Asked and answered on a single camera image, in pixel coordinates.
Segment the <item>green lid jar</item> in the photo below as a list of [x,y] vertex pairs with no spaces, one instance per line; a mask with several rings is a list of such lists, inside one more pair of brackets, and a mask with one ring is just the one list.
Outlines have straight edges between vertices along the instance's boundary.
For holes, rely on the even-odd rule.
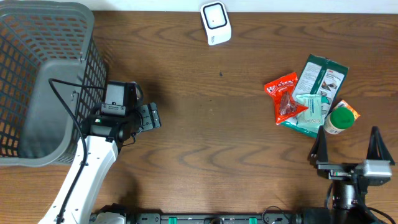
[[353,112],[347,108],[340,107],[326,116],[323,129],[329,134],[339,134],[352,127],[354,122]]

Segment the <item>red snack packet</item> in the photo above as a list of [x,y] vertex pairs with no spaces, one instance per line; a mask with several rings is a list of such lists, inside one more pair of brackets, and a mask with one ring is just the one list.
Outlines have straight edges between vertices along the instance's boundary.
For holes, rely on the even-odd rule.
[[308,109],[292,96],[297,82],[298,76],[292,72],[264,85],[264,91],[273,100],[276,125]]

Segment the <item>green snack packet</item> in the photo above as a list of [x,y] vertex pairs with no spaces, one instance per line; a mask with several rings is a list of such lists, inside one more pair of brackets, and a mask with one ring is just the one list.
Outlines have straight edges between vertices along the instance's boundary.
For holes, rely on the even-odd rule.
[[325,119],[348,70],[328,58],[310,54],[293,92],[294,100],[298,101],[295,97],[302,94],[321,95],[322,118]]

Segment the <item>small orange carton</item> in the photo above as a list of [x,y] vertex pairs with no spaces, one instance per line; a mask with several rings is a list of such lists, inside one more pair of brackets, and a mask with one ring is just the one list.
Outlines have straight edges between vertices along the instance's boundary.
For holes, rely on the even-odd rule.
[[341,100],[337,105],[337,108],[346,108],[350,110],[353,115],[354,115],[354,120],[357,120],[360,117],[360,114],[352,107],[350,106],[345,100]]

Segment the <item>pale green wipes packet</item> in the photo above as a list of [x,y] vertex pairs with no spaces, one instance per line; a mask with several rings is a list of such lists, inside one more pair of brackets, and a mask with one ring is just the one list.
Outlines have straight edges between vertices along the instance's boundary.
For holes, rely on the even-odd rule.
[[308,108],[297,116],[297,126],[308,132],[317,133],[325,120],[322,116],[322,96],[302,94],[297,95],[296,99],[298,103]]

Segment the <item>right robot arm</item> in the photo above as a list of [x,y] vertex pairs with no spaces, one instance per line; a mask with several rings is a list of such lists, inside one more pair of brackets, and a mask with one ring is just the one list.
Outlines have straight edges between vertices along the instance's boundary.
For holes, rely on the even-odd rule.
[[331,180],[323,208],[306,208],[296,223],[382,223],[375,213],[395,221],[386,213],[365,203],[368,188],[382,186],[392,177],[395,164],[382,140],[379,128],[372,127],[366,159],[361,163],[331,164],[325,130],[321,127],[308,155],[320,177]]

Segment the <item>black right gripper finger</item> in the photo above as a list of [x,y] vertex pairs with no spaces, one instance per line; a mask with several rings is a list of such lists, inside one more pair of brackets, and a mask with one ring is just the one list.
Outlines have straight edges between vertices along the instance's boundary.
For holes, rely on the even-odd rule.
[[323,127],[319,127],[317,138],[310,151],[310,154],[308,155],[308,161],[311,164],[328,163],[328,149]]
[[380,130],[377,126],[372,127],[366,159],[388,161],[390,165],[395,164],[395,161],[384,144]]

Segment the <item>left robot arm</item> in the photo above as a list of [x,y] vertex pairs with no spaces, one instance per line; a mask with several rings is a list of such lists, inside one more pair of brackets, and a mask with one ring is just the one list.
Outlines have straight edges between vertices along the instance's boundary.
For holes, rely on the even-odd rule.
[[41,223],[129,223],[129,213],[117,204],[92,212],[111,166],[128,139],[161,126],[155,103],[145,105],[135,82],[110,81],[105,100],[82,122],[72,121],[79,135],[75,158],[60,191]]

